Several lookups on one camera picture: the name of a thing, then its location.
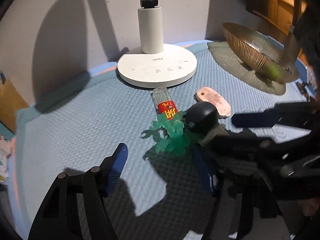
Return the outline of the stack of books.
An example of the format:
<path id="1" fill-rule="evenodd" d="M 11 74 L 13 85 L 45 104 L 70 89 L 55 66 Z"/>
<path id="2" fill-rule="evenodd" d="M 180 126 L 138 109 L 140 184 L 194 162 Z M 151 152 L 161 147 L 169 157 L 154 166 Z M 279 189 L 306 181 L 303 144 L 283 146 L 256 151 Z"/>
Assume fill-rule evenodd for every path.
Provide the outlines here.
<path id="1" fill-rule="evenodd" d="M 11 142 L 0 135 L 0 182 L 3 184 L 9 176 L 8 159 L 12 154 Z"/>

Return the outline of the pink oval tag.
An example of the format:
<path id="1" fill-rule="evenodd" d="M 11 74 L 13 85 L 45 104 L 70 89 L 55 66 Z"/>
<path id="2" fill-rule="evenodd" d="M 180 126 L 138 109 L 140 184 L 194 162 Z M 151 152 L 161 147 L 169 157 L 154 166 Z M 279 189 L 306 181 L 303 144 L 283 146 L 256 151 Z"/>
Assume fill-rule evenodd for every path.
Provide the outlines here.
<path id="1" fill-rule="evenodd" d="M 202 87 L 196 92 L 199 102 L 210 102 L 217 109 L 220 119 L 225 119 L 231 115 L 230 104 L 214 89 Z"/>

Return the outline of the red labelled clear tube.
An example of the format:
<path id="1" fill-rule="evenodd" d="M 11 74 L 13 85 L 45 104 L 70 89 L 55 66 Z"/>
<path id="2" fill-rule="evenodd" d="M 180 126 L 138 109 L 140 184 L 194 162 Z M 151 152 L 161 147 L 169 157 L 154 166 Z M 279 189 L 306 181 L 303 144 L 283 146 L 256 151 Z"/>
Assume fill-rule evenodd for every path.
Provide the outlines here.
<path id="1" fill-rule="evenodd" d="M 172 119 L 178 112 L 177 107 L 166 87 L 153 89 L 151 97 L 157 113 L 164 113 L 168 120 Z"/>

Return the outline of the grey metal cylinder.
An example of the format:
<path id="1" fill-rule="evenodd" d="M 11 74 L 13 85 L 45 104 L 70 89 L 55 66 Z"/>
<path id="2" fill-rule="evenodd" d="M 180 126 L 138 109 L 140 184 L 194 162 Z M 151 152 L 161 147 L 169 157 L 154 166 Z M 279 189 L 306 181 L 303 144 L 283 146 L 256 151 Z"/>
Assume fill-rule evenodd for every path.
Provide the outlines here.
<path id="1" fill-rule="evenodd" d="M 292 68 L 300 52 L 300 45 L 293 33 L 294 30 L 295 27 L 292 25 L 285 40 L 284 49 L 279 61 L 279 65 L 283 68 Z"/>

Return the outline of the brown pen holder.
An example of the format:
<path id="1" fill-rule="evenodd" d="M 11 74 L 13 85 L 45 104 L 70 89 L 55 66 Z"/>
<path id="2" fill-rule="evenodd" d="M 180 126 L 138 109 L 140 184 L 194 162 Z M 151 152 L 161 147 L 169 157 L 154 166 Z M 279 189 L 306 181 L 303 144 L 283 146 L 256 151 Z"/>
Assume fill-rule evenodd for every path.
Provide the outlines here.
<path id="1" fill-rule="evenodd" d="M 0 120 L 12 133 L 16 133 L 16 112 L 28 107 L 9 79 L 1 81 Z"/>

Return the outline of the blue textured table mat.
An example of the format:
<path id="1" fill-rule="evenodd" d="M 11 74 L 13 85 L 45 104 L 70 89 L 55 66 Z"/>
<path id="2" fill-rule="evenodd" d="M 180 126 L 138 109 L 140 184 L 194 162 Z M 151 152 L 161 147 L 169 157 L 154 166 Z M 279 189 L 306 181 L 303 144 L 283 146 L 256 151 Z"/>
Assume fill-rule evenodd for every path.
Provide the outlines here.
<path id="1" fill-rule="evenodd" d="M 60 172 L 85 172 L 125 143 L 127 162 L 105 201 L 118 237 L 200 239 L 213 201 L 190 159 L 153 153 L 155 136 L 145 131 L 155 118 L 151 92 L 127 85 L 115 70 L 73 81 L 42 106 L 20 111 L 8 183 L 21 237 Z"/>

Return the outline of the teal translucent plastic figure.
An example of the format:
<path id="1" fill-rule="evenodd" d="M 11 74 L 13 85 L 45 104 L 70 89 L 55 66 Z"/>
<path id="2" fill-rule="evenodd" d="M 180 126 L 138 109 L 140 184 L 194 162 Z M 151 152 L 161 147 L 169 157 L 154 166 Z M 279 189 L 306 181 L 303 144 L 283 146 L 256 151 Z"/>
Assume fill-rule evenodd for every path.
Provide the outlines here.
<path id="1" fill-rule="evenodd" d="M 186 111 L 179 111 L 171 119 L 158 114 L 148 129 L 142 132 L 142 138 L 152 137 L 157 154 L 167 153 L 175 157 L 184 157 L 187 151 L 200 142 L 204 136 L 190 131 L 186 122 Z"/>

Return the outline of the amber ribbed glass bowl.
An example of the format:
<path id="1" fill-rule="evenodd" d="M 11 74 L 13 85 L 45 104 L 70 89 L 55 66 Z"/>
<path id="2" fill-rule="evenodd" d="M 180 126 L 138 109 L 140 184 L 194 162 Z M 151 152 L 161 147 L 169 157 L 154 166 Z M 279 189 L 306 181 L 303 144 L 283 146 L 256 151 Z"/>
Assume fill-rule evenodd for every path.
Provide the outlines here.
<path id="1" fill-rule="evenodd" d="M 249 67 L 265 74 L 268 64 L 276 64 L 283 77 L 293 74 L 291 68 L 279 65 L 282 50 L 259 32 L 243 25 L 226 22 L 222 25 L 225 39 L 232 51 Z"/>

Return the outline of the round grey-green placemat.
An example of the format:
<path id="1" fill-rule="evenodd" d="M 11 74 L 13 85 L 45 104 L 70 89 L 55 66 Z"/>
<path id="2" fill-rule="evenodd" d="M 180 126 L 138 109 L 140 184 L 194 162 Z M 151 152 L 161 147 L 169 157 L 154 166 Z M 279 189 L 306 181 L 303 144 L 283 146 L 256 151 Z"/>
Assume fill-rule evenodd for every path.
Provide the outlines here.
<path id="1" fill-rule="evenodd" d="M 207 46 L 217 64 L 229 74 L 262 92 L 274 95 L 285 94 L 285 83 L 278 83 L 250 68 L 236 56 L 227 42 L 209 42 Z"/>

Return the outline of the dark-headed monkey figurine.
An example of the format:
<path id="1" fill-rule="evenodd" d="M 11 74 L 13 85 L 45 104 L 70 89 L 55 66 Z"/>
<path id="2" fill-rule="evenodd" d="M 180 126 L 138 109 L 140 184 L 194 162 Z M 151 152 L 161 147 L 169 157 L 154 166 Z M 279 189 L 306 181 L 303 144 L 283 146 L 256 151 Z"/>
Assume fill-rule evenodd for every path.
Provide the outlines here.
<path id="1" fill-rule="evenodd" d="M 217 108 L 210 102 L 197 102 L 186 110 L 184 115 L 186 128 L 192 135 L 198 135 L 198 143 L 205 147 L 215 137 L 229 136 L 228 132 L 219 124 Z"/>

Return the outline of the white desk lamp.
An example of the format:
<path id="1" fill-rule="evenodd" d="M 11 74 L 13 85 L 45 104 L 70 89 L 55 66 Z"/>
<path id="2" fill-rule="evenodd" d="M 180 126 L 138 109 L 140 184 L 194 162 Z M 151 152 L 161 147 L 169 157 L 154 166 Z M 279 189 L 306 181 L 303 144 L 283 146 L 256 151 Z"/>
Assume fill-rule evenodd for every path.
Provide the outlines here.
<path id="1" fill-rule="evenodd" d="M 140 47 L 124 54 L 117 65 L 125 82 L 142 88 L 172 87 L 193 77 L 195 55 L 181 46 L 164 43 L 158 0 L 140 0 L 138 24 Z"/>

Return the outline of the bright green plastic figure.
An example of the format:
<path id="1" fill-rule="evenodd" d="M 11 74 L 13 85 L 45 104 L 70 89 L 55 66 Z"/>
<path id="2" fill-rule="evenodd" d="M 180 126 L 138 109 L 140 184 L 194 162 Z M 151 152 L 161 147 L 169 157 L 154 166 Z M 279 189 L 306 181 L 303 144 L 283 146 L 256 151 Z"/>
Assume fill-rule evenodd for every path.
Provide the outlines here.
<path id="1" fill-rule="evenodd" d="M 276 81 L 278 83 L 283 83 L 282 72 L 281 72 L 280 68 L 274 63 L 270 63 L 266 66 L 265 76 L 272 81 Z"/>

